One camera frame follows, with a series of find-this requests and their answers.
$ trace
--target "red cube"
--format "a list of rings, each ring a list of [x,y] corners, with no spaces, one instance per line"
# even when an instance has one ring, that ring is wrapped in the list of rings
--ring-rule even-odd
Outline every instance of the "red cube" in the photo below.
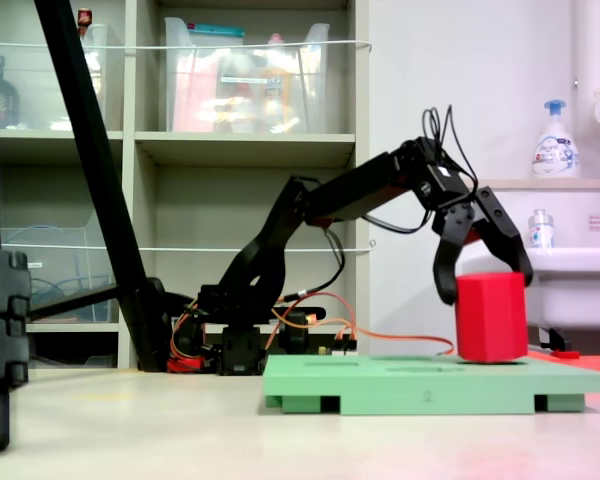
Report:
[[[524,276],[482,273],[458,277],[458,353],[476,363],[511,362],[528,352]]]

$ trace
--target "soap bottle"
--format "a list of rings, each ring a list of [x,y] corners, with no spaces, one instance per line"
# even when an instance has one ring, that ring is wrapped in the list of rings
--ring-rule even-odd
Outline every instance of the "soap bottle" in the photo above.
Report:
[[[532,163],[534,177],[579,177],[580,159],[573,138],[562,122],[561,110],[567,104],[551,100],[544,104],[549,109],[550,121],[536,147]]]
[[[533,216],[529,217],[529,237],[531,248],[555,247],[553,217],[545,210],[534,210]]]

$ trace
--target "red mat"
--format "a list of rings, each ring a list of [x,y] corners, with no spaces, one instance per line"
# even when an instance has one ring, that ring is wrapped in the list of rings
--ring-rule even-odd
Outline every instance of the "red mat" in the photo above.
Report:
[[[546,360],[547,362],[562,363],[563,365],[570,365],[572,367],[587,368],[589,370],[596,370],[600,372],[600,355],[583,355],[577,359],[564,359],[556,358],[551,355],[538,352],[529,352],[531,358],[538,360]]]

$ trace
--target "black tripod leg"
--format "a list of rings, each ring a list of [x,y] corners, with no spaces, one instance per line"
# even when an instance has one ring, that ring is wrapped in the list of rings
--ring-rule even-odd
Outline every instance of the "black tripod leg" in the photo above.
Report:
[[[164,295],[148,281],[142,265],[69,0],[36,0],[35,4],[113,274],[125,288],[118,300],[140,368],[164,371],[171,337]]]

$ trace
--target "pipe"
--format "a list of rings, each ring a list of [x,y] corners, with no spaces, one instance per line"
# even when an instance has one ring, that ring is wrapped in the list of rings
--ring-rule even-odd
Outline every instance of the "pipe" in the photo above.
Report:
[[[575,76],[574,139],[582,174],[600,178],[600,0],[573,0]]]

